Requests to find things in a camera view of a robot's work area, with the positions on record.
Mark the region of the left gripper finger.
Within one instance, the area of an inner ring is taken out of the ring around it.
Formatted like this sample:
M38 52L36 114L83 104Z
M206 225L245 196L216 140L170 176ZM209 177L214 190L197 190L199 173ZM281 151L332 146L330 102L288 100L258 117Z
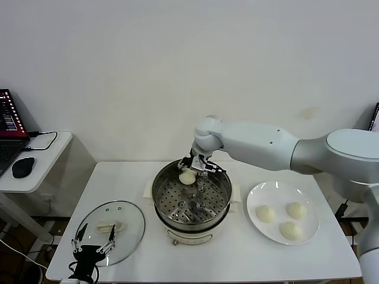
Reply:
M88 226L88 223L85 223L82 226L82 228L77 231L77 233L75 234L75 237L73 239L71 239L71 243L73 245L74 252L77 252L80 250L79 245L80 245L81 241L83 240L87 226Z
M112 226L110 234L108 236L108 241L97 249L97 253L108 254L115 247L115 224Z

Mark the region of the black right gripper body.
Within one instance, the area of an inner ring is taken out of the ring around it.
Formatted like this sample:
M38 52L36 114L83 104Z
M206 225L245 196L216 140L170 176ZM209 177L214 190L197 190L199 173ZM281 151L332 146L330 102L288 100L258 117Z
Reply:
M202 154L190 154L191 162L189 168L191 170L196 170L199 172L204 172L207 160L209 159L208 156L202 155Z

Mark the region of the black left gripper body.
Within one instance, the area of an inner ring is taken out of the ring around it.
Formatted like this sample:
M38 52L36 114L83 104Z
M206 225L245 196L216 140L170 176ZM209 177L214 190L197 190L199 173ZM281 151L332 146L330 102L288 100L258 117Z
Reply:
M93 274L95 265L101 261L101 254L98 251L99 245L81 245L79 250L73 252L73 256L77 261L74 275L76 277L90 277Z

